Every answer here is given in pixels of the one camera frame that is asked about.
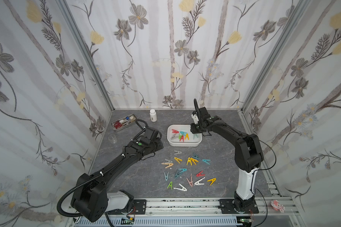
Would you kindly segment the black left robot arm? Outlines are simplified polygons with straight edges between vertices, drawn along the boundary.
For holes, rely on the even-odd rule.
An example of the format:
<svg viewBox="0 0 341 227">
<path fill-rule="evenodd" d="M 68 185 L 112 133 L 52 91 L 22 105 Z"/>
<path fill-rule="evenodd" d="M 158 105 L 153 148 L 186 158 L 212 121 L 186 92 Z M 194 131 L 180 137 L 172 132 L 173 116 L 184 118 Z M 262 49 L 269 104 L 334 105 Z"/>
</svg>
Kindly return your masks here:
<svg viewBox="0 0 341 227">
<path fill-rule="evenodd" d="M 130 211 L 134 198 L 124 190 L 109 194 L 112 186 L 126 170 L 149 155 L 163 149 L 162 133 L 140 119 L 137 125 L 144 124 L 142 130 L 122 148 L 121 153 L 105 167 L 92 175 L 82 174 L 76 186 L 66 192 L 58 201 L 57 212 L 69 218 L 85 217 L 97 221 L 109 211 Z"/>
</svg>

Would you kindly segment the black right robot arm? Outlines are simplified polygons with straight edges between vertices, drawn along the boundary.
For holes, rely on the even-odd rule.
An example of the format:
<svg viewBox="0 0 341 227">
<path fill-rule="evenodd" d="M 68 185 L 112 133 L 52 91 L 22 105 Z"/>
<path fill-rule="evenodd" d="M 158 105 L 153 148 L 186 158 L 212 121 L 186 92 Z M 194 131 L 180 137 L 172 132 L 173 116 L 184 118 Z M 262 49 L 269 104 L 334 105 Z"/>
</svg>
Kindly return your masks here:
<svg viewBox="0 0 341 227">
<path fill-rule="evenodd" d="M 255 177 L 262 171 L 264 160 L 261 148 L 262 141 L 256 134 L 247 134 L 225 123 L 218 116 L 211 116 L 205 107 L 200 108 L 194 99 L 192 112 L 193 123 L 190 130 L 193 134 L 211 136 L 216 133 L 226 139 L 235 148 L 235 163 L 239 168 L 238 186 L 233 199 L 220 199 L 223 214 L 258 214 L 255 200 Z"/>
</svg>

